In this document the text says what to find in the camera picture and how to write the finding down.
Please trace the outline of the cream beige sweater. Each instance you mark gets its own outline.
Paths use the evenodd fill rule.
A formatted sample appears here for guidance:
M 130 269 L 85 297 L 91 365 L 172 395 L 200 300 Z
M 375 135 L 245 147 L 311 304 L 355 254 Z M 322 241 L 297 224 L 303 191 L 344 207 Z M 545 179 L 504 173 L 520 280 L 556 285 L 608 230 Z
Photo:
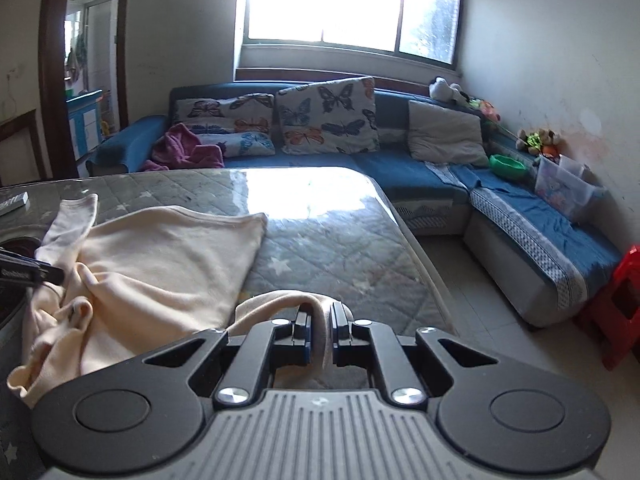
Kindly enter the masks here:
M 24 315 L 22 362 L 6 385 L 29 408 L 55 387 L 202 330 L 245 335 L 287 308 L 311 310 L 310 369 L 285 367 L 299 386 L 331 363 L 328 296 L 275 290 L 242 299 L 268 219 L 215 216 L 180 206 L 145 208 L 104 223 L 98 198 L 63 200 L 35 256 L 61 269 Z

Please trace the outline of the grey remote control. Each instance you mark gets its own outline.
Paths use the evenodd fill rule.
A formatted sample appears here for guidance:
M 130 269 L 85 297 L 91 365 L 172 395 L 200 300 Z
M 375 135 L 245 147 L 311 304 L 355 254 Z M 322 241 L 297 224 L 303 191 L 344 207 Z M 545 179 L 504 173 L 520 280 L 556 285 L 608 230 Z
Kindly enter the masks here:
M 13 211 L 21 209 L 25 207 L 28 202 L 29 196 L 27 192 L 12 196 L 0 203 L 0 216 L 3 217 L 6 214 L 10 214 Z

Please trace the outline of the red plastic stool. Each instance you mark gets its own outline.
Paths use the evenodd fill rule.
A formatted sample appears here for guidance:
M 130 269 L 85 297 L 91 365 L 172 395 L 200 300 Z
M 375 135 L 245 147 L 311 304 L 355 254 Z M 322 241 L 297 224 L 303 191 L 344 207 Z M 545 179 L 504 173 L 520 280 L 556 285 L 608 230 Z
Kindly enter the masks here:
M 607 370 L 623 361 L 639 343 L 639 246 L 632 246 L 610 281 L 580 311 L 578 326 L 602 341 Z

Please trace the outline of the dark wooden chair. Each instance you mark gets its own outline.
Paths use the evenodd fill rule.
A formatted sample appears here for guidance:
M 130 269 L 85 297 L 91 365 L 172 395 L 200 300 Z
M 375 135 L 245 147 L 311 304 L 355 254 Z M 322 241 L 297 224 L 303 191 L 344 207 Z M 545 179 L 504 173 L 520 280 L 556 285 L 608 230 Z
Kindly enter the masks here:
M 47 179 L 35 110 L 2 122 L 0 171 L 2 186 Z

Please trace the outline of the blue white cabinet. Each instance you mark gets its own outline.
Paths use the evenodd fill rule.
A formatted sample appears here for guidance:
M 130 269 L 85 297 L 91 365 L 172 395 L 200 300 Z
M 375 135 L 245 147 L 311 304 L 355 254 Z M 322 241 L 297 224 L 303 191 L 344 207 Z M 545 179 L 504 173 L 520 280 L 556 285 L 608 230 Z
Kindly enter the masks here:
M 66 100 L 70 137 L 76 162 L 83 159 L 103 141 L 100 110 L 102 98 L 102 90 L 96 89 Z

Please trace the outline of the clear plastic storage box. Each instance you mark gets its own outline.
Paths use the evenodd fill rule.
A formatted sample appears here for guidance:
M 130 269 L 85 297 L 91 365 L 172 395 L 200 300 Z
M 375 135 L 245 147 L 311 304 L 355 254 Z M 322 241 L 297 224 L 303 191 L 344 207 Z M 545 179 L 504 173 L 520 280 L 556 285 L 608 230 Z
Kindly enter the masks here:
M 576 223 L 590 218 L 593 209 L 605 196 L 606 189 L 541 157 L 534 192 L 570 222 Z

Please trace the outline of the green plastic bowl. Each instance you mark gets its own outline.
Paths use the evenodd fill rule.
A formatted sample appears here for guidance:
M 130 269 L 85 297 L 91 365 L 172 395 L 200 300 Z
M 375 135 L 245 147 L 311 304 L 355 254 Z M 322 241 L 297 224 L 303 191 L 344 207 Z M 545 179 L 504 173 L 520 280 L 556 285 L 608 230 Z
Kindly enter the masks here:
M 489 169 L 496 176 L 510 181 L 521 181 L 527 174 L 527 167 L 522 162 L 506 155 L 491 155 Z

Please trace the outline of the blue corner sofa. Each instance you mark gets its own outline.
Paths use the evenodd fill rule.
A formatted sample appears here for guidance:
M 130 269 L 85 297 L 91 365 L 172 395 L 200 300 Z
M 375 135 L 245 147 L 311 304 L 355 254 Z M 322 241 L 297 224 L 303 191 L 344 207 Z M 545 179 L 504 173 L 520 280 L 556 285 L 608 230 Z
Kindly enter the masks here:
M 410 101 L 476 115 L 480 118 L 485 148 L 489 136 L 485 118 L 464 106 L 401 96 L 375 86 L 378 151 L 351 155 L 286 154 L 276 95 L 294 86 L 300 84 L 242 81 L 175 88 L 170 92 L 166 114 L 146 116 L 110 136 L 88 159 L 88 171 L 94 176 L 141 171 L 154 143 L 175 125 L 174 107 L 178 100 L 230 99 L 269 93 L 274 96 L 271 136 L 276 154 L 224 158 L 228 166 L 337 166 L 362 172 L 378 182 L 411 229 L 441 228 L 446 233 L 461 235 L 530 325 L 546 327 L 574 316 L 608 284 L 622 261 L 620 251 L 600 231 L 570 222 L 526 183 L 499 178 L 489 169 L 489 158 L 488 166 L 480 167 L 420 162 L 411 156 Z

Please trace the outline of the butterfly pillow left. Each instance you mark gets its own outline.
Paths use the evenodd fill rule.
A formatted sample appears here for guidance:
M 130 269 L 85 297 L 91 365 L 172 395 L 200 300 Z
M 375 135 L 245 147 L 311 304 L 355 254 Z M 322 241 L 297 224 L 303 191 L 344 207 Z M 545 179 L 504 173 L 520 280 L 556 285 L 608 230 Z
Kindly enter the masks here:
M 174 123 L 183 124 L 203 145 L 217 145 L 224 158 L 273 156 L 274 96 L 197 98 L 175 102 Z

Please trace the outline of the butterfly pillow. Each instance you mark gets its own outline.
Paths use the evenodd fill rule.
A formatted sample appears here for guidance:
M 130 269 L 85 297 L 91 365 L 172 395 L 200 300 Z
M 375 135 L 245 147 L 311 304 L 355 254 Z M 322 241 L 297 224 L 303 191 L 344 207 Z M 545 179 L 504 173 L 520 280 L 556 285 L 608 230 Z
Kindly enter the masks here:
M 276 107 L 286 154 L 351 155 L 380 149 L 372 77 L 286 88 L 276 95 Z
M 217 145 L 224 158 L 273 156 L 274 96 L 197 98 L 175 102 L 174 123 L 183 124 L 203 145 Z

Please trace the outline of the colourful plush toy pile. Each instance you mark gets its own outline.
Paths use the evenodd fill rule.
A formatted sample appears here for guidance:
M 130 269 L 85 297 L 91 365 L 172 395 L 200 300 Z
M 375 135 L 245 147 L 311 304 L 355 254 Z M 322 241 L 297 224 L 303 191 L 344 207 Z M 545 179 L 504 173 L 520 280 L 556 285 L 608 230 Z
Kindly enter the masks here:
M 521 129 L 516 136 L 515 147 L 532 156 L 542 156 L 556 162 L 560 159 L 559 133 L 550 129 L 525 131 Z

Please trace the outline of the grey plain pillow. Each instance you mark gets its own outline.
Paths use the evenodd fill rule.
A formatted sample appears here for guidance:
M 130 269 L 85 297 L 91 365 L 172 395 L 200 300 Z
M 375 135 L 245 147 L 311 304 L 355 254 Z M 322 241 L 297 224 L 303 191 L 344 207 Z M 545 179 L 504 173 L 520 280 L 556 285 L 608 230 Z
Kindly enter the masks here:
M 408 148 L 414 159 L 488 166 L 479 117 L 419 101 L 410 101 L 408 111 Z

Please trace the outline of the pink green plush toy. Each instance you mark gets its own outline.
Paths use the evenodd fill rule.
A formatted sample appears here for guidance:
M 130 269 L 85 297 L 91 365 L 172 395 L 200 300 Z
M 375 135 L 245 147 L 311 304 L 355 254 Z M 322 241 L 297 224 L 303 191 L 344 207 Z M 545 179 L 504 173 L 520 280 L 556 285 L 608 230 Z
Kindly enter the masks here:
M 474 110 L 478 110 L 487 120 L 490 120 L 491 122 L 501 122 L 501 116 L 498 110 L 491 104 L 491 102 L 479 98 L 471 98 L 470 107 L 474 108 Z

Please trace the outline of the butterfly pillow right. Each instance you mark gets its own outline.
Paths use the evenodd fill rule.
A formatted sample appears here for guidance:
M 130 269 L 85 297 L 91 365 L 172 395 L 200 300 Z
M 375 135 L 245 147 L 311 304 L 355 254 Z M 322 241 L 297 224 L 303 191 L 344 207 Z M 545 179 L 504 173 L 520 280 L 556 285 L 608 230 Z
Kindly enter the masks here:
M 286 88 L 276 95 L 276 107 L 286 154 L 351 155 L 380 149 L 372 77 Z

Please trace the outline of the window with frame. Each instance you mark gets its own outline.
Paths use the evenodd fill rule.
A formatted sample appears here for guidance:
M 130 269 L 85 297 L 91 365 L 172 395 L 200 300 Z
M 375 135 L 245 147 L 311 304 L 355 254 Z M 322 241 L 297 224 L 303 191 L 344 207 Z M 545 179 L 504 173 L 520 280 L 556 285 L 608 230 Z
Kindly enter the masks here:
M 454 66 L 462 0 L 245 0 L 250 44 L 311 44 Z

